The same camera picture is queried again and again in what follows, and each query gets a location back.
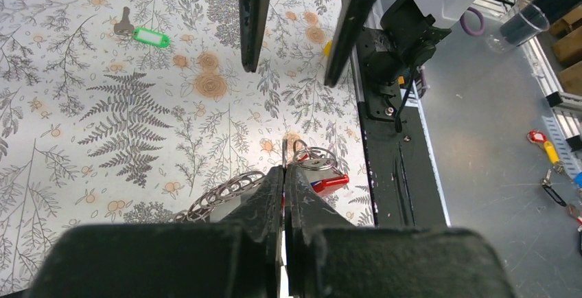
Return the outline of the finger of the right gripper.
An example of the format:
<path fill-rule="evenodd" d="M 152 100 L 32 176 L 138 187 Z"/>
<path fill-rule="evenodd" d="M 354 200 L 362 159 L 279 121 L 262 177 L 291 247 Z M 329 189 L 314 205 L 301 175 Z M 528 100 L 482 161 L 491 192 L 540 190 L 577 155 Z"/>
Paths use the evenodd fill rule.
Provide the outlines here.
<path fill-rule="evenodd" d="M 246 72 L 256 72 L 270 0 L 239 0 L 241 61 Z"/>
<path fill-rule="evenodd" d="M 336 30 L 331 42 L 324 83 L 335 87 L 356 41 L 377 0 L 342 0 Z"/>

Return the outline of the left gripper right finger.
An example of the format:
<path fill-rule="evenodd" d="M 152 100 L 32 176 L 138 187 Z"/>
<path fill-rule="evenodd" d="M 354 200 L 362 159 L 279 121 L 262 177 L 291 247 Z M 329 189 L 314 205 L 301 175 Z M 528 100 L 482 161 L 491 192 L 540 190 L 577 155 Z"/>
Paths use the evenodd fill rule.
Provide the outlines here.
<path fill-rule="evenodd" d="M 459 228 L 356 227 L 286 170 L 288 288 L 293 297 L 514 297 L 494 248 Z"/>

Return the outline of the key with green tag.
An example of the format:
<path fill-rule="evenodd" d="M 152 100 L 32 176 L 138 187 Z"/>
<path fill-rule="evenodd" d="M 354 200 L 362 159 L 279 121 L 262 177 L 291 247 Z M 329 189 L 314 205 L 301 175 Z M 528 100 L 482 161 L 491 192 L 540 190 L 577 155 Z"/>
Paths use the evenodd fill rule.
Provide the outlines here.
<path fill-rule="evenodd" d="M 130 8 L 123 7 L 121 20 L 113 25 L 113 32 L 118 36 L 131 37 L 134 41 L 149 46 L 166 48 L 170 46 L 170 38 L 160 32 L 144 27 L 134 26 L 129 19 Z"/>

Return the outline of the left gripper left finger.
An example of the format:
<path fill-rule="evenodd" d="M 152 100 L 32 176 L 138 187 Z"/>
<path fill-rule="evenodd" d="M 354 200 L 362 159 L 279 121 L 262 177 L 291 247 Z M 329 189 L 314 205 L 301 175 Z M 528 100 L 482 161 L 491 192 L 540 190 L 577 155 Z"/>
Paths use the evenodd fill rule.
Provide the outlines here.
<path fill-rule="evenodd" d="M 284 171 L 219 222 L 66 231 L 28 297 L 277 297 Z"/>

